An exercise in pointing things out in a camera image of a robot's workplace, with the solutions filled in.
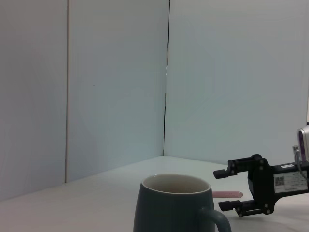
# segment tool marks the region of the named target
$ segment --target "gray mug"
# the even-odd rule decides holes
[[[160,174],[140,185],[134,232],[231,232],[214,210],[211,186],[187,175]]]

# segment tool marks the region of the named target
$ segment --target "pink stick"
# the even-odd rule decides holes
[[[236,191],[225,191],[225,192],[213,192],[212,196],[214,198],[242,198],[242,192]]]

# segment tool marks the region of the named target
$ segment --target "white panel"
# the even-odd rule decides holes
[[[307,0],[171,0],[166,154],[293,161],[308,39]]]
[[[64,182],[66,22],[64,0],[0,2],[0,200]]]
[[[162,154],[168,10],[70,2],[69,181]]]

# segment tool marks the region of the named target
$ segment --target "white table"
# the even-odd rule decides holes
[[[132,232],[136,200],[143,178],[159,173],[200,177],[212,189],[239,190],[252,199],[247,173],[215,180],[214,170],[227,166],[160,156],[59,187],[0,202],[1,232]],[[215,199],[218,202],[226,199]],[[224,212],[233,232],[308,232],[309,195],[279,200],[272,215],[239,218]]]

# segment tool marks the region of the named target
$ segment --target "sticker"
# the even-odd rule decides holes
[[[294,165],[292,164],[289,164],[289,165],[284,165],[284,166],[281,166],[282,168],[291,168],[291,167],[294,167]]]
[[[307,180],[299,172],[274,174],[275,193],[308,190]]]

